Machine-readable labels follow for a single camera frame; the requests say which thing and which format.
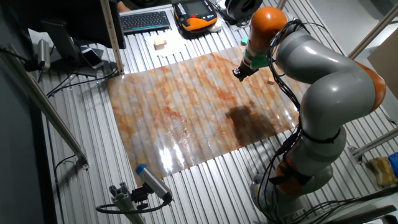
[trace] paper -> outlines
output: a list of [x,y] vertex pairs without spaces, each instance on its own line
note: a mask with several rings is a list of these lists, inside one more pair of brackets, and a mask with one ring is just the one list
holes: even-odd
[[[155,40],[162,39],[166,40],[166,45],[162,50],[155,50]],[[176,30],[169,30],[163,34],[152,35],[145,38],[148,49],[151,49],[150,53],[155,54],[155,56],[167,57],[172,54],[180,53],[186,48],[187,41],[181,37],[181,35]]]

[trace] table surface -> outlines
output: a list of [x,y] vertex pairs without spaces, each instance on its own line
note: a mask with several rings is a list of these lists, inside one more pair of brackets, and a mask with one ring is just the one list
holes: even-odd
[[[276,4],[275,1],[264,1],[262,6],[276,6]],[[171,30],[166,32],[177,32],[177,27],[173,23],[171,5],[123,14],[147,11],[166,11],[172,25]],[[284,11],[295,14],[304,22],[324,25],[306,0],[288,1]],[[309,31],[321,43],[338,51],[326,33],[314,27],[309,27]],[[143,72],[237,46],[242,37],[248,36],[249,28],[231,31],[223,23],[220,33],[189,40],[183,52],[167,58],[155,56],[145,44],[145,37],[161,32],[163,31],[125,37],[127,49],[121,50],[121,56],[126,73]],[[111,49],[97,44],[92,44],[90,47],[105,50],[103,60],[114,61]],[[99,71],[98,76],[102,77],[112,69],[104,68]],[[44,92],[47,93],[55,88],[66,77],[67,75],[45,76],[41,83]],[[91,79],[93,78],[70,75],[71,83]],[[111,194],[108,190],[110,185],[119,186],[120,182],[126,182],[130,189],[136,187],[116,126],[106,85],[103,82],[91,82],[74,86],[72,89],[60,91],[50,101],[86,151],[90,165],[88,170],[78,169],[74,166],[76,159],[73,158],[70,162],[60,165],[57,171],[65,223],[129,223],[125,216],[105,215],[95,210],[98,205],[111,203]],[[43,125],[47,130],[45,117]],[[345,128],[347,145],[361,147],[392,130],[393,126],[378,109],[364,118],[347,123]],[[49,136],[54,148],[54,163],[73,153],[52,126],[49,130],[45,132],[45,138],[51,166],[53,161]],[[249,186],[252,178],[264,171],[269,158],[289,135],[290,131],[278,134],[165,177],[164,182],[171,188],[175,201],[171,206],[143,214],[143,217],[147,223],[266,223],[263,214],[255,209],[251,201]],[[374,157],[386,156],[397,148],[397,141],[391,140],[367,152],[364,159],[367,161]],[[379,189],[373,174],[364,164],[355,163],[347,149],[332,166],[334,177],[329,183],[322,189],[301,198],[304,209],[327,200],[359,197]],[[55,190],[54,199],[57,218],[61,223]],[[160,203],[155,195],[149,197],[150,207],[156,207]]]

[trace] translucent plastic sheet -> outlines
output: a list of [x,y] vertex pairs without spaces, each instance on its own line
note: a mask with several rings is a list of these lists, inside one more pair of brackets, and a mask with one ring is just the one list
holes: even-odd
[[[295,127],[299,114],[276,83],[267,84],[268,68],[243,82],[233,76],[242,51],[234,47],[107,82],[133,170],[146,163],[165,177]],[[284,79],[296,93],[307,88]]]

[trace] robotic arm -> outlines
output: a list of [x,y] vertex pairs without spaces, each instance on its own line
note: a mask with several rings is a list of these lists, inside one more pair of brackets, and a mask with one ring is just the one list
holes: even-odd
[[[285,14],[273,7],[263,7],[253,15],[248,46],[239,68],[233,70],[238,79],[243,81],[268,66],[270,42],[287,22]],[[318,190],[333,177],[330,164],[346,142],[343,125],[377,109],[386,94],[379,75],[296,28],[282,34],[275,62],[288,77],[311,84],[301,101],[301,131],[275,172],[259,174],[251,185],[258,209],[269,214],[269,205],[276,201],[286,210],[281,217],[295,212],[298,197]],[[271,178],[271,183],[263,183],[264,177]]]

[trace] yellow object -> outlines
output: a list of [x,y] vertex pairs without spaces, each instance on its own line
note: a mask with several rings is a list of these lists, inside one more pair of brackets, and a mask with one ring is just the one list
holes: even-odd
[[371,165],[378,185],[391,185],[398,182],[387,157],[372,159]]
[[155,50],[162,50],[164,49],[164,45],[166,45],[166,40],[156,39],[155,40]]

